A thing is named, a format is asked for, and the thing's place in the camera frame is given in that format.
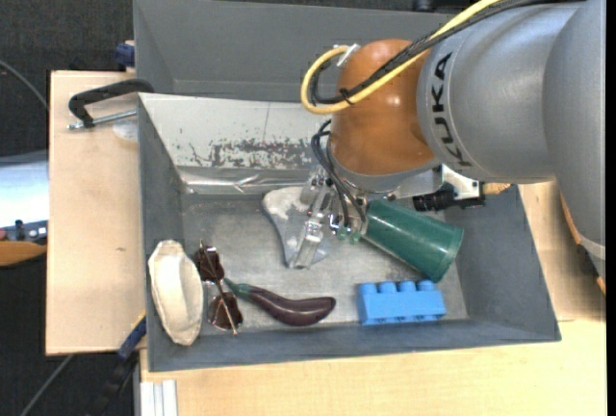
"blue toy block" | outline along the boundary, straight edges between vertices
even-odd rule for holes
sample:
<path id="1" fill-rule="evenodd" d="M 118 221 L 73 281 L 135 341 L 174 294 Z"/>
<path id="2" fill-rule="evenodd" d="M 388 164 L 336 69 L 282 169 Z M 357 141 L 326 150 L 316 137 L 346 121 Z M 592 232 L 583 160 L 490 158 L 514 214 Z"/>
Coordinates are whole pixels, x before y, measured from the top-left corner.
<path id="1" fill-rule="evenodd" d="M 357 309 L 362 325 L 430 322 L 447 313 L 443 295 L 428 279 L 361 284 Z"/>

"green mug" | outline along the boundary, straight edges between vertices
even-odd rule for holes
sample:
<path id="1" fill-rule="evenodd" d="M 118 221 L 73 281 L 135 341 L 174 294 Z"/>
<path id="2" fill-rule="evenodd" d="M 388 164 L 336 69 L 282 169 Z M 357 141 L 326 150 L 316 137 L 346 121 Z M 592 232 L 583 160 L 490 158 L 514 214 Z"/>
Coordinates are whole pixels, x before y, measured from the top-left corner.
<path id="1" fill-rule="evenodd" d="M 395 255 L 433 282 L 443 278 L 462 244 L 464 230 L 385 199 L 368 206 L 364 239 Z"/>

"white plastic part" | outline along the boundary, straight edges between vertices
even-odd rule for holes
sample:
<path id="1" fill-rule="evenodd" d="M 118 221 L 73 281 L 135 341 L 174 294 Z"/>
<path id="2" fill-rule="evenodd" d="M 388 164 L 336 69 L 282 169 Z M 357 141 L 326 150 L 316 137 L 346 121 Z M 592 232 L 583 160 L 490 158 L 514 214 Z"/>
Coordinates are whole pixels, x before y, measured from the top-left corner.
<path id="1" fill-rule="evenodd" d="M 152 298 L 171 340 L 190 346 L 201 329 L 203 286 L 193 260 L 173 240 L 160 242 L 147 261 Z"/>

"brown eggplant toy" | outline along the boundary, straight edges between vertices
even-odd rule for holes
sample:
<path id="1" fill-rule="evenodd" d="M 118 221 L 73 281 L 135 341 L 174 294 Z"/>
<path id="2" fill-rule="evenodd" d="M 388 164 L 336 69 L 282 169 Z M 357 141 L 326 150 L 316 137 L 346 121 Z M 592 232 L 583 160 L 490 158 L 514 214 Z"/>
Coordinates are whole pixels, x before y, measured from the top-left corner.
<path id="1" fill-rule="evenodd" d="M 246 299 L 269 313 L 278 322 L 295 327 L 316 324 L 323 320 L 336 306 L 332 297 L 287 299 L 256 286 L 235 284 L 225 278 L 224 282 L 238 298 Z"/>

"white object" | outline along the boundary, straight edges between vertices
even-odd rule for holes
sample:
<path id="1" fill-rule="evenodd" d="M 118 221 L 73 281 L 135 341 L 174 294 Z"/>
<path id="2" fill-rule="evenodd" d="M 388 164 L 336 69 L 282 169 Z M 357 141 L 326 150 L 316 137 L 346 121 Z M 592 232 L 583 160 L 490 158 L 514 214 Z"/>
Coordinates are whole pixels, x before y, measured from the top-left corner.
<path id="1" fill-rule="evenodd" d="M 140 385 L 140 408 L 141 416 L 154 416 L 154 383 L 143 381 Z"/>
<path id="2" fill-rule="evenodd" d="M 140 408 L 141 416 L 178 416 L 176 381 L 143 381 L 140 385 Z"/>
<path id="3" fill-rule="evenodd" d="M 173 240 L 160 242 L 147 265 L 165 332 L 174 343 L 190 346 L 203 319 L 203 287 L 196 265 Z"/>
<path id="4" fill-rule="evenodd" d="M 174 379 L 163 381 L 163 414 L 165 416 L 178 416 L 177 383 Z"/>

